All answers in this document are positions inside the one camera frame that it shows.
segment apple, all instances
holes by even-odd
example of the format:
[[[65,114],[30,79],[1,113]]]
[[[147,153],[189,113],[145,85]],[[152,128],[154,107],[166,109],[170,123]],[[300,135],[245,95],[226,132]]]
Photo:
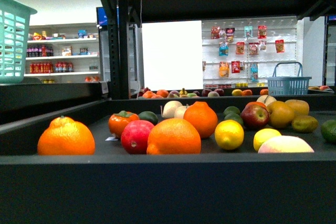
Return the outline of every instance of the apple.
[[[203,89],[202,90],[202,96],[207,97],[210,92],[211,92],[211,89]]]
[[[268,125],[275,129],[285,129],[295,118],[292,107],[282,101],[275,101],[267,105],[269,113]]]
[[[197,96],[201,95],[197,90],[193,91],[193,93],[196,94]]]
[[[121,145],[129,154],[146,154],[148,136],[154,124],[146,120],[128,123],[121,134]]]
[[[217,92],[220,97],[224,96],[224,89],[215,89],[214,91]]]
[[[259,130],[265,127],[269,121],[267,109],[257,104],[251,104],[243,109],[240,117],[244,126],[250,130]]]

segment cable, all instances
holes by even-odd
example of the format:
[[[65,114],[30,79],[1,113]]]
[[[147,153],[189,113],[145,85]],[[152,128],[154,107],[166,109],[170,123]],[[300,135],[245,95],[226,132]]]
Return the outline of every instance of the cable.
[[[142,0],[140,0],[140,28],[142,28]]]

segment snack bag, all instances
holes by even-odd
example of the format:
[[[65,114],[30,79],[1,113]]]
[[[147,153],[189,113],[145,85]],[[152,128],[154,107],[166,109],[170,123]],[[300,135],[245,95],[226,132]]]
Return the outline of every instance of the snack bag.
[[[231,73],[240,73],[240,61],[231,62]]]
[[[259,50],[266,52],[266,41],[265,40],[259,41]]]
[[[266,39],[267,26],[258,26],[258,39]]]
[[[229,77],[230,66],[227,62],[221,61],[219,63],[219,76]]]
[[[258,42],[250,42],[249,43],[249,55],[258,55],[259,50],[258,50]]]
[[[226,32],[226,41],[232,43],[235,37],[235,28],[225,28]]]
[[[228,56],[229,47],[226,42],[219,43],[219,56]]]
[[[252,26],[245,26],[244,32],[245,32],[245,38],[253,37],[253,27]]]
[[[220,31],[219,26],[213,26],[211,28],[211,39],[219,39],[219,31]]]
[[[256,63],[251,63],[251,81],[258,82],[258,65]]]
[[[245,43],[244,42],[237,42],[236,43],[236,54],[243,55],[245,50]]]
[[[275,41],[275,49],[277,52],[285,52],[285,43],[283,39]]]

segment lemon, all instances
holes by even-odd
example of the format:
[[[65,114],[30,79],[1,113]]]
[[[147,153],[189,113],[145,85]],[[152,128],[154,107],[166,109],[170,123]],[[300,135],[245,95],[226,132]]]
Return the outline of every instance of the lemon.
[[[217,145],[224,150],[234,150],[240,147],[244,140],[243,127],[234,120],[220,122],[215,129]]]
[[[281,136],[281,133],[275,129],[262,129],[258,131],[253,138],[253,147],[256,151],[261,145],[274,136]]]

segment teal basket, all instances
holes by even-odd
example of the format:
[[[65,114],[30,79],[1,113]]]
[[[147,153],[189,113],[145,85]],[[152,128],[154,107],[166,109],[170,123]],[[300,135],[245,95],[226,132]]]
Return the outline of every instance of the teal basket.
[[[37,11],[15,0],[0,0],[0,83],[20,83],[26,66],[30,15]]]
[[[280,64],[298,64],[299,71],[297,77],[278,77],[277,67]],[[276,64],[273,77],[267,78],[269,95],[298,95],[307,94],[309,80],[311,77],[303,77],[302,64],[295,62],[281,62]]]

